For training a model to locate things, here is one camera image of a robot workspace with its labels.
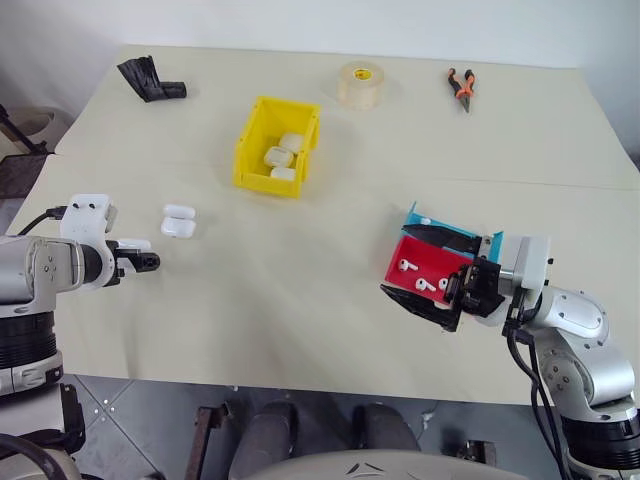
black cylinder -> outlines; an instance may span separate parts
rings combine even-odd
[[[609,470],[640,468],[640,420],[592,423],[562,417],[571,456],[586,465]]]
[[[38,362],[55,354],[53,312],[0,319],[0,369]]]
[[[84,254],[84,281],[93,282],[102,272],[102,258],[98,251],[89,245],[80,245]]]

yellow container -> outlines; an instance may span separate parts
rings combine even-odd
[[[258,97],[236,144],[234,185],[274,195],[299,197],[300,185],[307,178],[311,150],[318,143],[319,114],[318,105]],[[278,145],[280,137],[287,132],[304,136],[302,148],[291,164],[296,171],[293,181],[271,178],[271,167],[264,163],[267,150]]]

orange handled pliers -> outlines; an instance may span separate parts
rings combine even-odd
[[[449,85],[453,88],[455,97],[460,100],[460,103],[462,103],[464,111],[469,113],[469,103],[471,101],[471,97],[473,97],[473,84],[476,81],[476,76],[471,70],[467,70],[464,72],[464,79],[466,82],[462,85],[455,75],[456,69],[450,68],[448,72]]]

masking tape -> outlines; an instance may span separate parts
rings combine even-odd
[[[338,101],[354,110],[370,110],[380,102],[384,70],[369,62],[350,62],[340,69]]]

table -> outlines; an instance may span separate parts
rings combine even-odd
[[[550,235],[552,284],[597,296],[640,371],[640,175],[578,72],[457,62],[478,77],[466,115],[449,62],[375,58],[387,96],[352,112],[331,89],[350,57],[128,46],[117,61],[144,54],[189,97],[144,104],[110,69],[11,227],[104,192],[119,207],[111,238],[148,238],[162,258],[118,287],[58,297],[67,371],[528,403],[500,329],[463,318],[445,334],[379,290],[414,200],[478,232]],[[231,184],[260,94],[323,107],[298,200]],[[194,238],[160,234],[169,202],[197,209]]]

